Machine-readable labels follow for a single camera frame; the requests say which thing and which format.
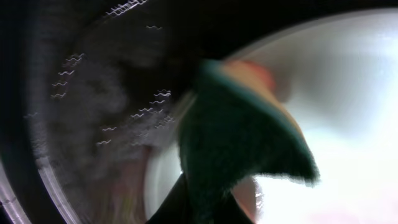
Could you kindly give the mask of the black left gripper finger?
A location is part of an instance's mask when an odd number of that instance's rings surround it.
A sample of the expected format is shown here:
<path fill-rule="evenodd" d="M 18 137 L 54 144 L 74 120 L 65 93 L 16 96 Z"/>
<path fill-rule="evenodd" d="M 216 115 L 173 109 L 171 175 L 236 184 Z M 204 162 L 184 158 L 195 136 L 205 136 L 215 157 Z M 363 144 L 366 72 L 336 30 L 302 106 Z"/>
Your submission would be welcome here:
<path fill-rule="evenodd" d="M 176 183 L 159 209 L 146 224 L 191 224 L 192 206 L 187 191 L 185 174 L 180 174 Z"/>

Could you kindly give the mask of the green scrubbing sponge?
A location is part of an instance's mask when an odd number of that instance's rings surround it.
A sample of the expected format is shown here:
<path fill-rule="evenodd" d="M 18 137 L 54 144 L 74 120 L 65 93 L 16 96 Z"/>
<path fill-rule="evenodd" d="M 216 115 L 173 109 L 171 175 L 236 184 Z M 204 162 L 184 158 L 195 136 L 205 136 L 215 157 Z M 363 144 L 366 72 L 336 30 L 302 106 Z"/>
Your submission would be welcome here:
<path fill-rule="evenodd" d="M 272 75 L 255 63 L 206 60 L 193 101 L 178 124 L 178 146 L 193 223 L 250 218 L 232 189 L 253 175 L 281 175 L 308 184 L 319 171 L 297 122 L 274 96 Z"/>

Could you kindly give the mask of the round black serving tray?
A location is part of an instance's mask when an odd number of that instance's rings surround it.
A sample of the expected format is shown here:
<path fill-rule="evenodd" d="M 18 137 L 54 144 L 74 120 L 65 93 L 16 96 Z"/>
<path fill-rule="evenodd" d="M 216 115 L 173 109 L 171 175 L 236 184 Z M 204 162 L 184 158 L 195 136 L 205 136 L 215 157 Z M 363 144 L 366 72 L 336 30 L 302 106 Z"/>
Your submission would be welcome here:
<path fill-rule="evenodd" d="M 146 223 L 202 63 L 396 1 L 2 1 L 1 222 Z"/>

